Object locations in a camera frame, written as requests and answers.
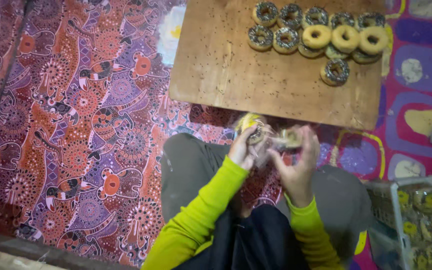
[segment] wooden cutting board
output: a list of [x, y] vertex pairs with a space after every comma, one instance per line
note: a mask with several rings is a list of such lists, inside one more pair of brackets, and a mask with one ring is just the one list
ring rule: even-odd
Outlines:
[[[288, 0], [274, 0], [278, 9]], [[189, 0], [171, 71], [169, 96], [239, 111], [255, 112], [335, 126], [372, 130], [378, 117], [381, 62], [353, 60], [348, 81], [326, 85], [319, 72], [327, 58], [308, 59], [299, 52], [257, 52], [247, 43], [255, 0]], [[303, 0], [305, 11], [319, 5], [328, 14], [357, 16], [384, 12], [382, 0]]]

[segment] lime green long-sleeve shirt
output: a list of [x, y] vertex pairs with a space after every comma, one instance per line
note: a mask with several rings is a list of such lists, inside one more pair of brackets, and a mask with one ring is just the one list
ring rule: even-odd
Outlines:
[[[210, 246], [216, 220], [248, 174], [249, 171], [226, 156], [213, 179], [159, 232], [142, 270], [172, 269]], [[343, 269], [324, 230], [315, 199], [305, 208], [297, 208], [288, 197], [286, 199], [291, 211], [291, 228], [301, 242], [309, 266], [315, 270]]]

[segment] dark pants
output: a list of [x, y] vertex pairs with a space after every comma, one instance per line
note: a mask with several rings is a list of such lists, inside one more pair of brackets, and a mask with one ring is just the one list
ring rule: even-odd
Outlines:
[[[165, 142], [161, 203], [166, 222], [179, 213], [181, 206], [196, 198], [229, 150], [230, 145], [208, 144], [187, 133], [174, 135]], [[330, 165], [314, 172], [311, 184], [324, 228], [345, 261], [354, 254], [359, 233], [372, 221], [368, 193], [356, 176]], [[284, 198], [276, 207], [290, 216]]]

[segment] patterned fabric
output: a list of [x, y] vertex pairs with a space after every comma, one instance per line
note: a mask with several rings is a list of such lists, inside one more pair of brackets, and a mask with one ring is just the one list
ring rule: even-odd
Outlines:
[[[319, 126], [319, 166], [365, 180], [432, 175], [428, 127], [418, 124], [432, 118], [432, 8], [420, 2], [388, 7], [376, 129]], [[164, 226], [165, 140], [187, 132], [231, 144], [239, 115], [169, 99], [158, 27], [183, 4], [0, 0], [0, 233], [141, 266]], [[276, 172], [254, 172], [242, 196], [275, 204]], [[352, 267], [374, 269], [368, 247]]]

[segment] plastic crate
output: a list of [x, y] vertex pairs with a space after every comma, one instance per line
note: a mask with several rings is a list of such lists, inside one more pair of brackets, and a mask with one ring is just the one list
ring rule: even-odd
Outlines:
[[432, 176], [365, 183], [376, 222], [368, 229], [383, 270], [432, 270]]

